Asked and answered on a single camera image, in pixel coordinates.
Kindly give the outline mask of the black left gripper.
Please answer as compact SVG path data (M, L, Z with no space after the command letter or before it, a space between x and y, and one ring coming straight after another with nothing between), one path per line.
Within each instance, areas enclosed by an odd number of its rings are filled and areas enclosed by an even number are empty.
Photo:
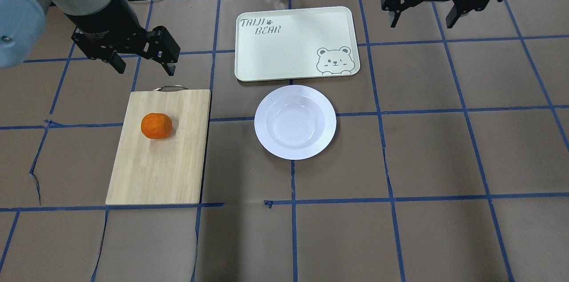
M147 31L130 15L72 16L71 21L76 27L72 40L86 57L108 60L116 72L124 74L126 63L118 53L136 54L162 62L167 75L175 75L180 47L163 25Z

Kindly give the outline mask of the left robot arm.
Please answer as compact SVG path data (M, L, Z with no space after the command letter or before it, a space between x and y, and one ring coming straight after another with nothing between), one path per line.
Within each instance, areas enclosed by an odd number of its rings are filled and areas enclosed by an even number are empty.
M55 5L75 25L72 40L91 60L109 63L118 73L121 54L136 54L159 63L173 76L180 47L159 25L142 27L127 0L1 0L2 69L20 65L43 34L49 6Z

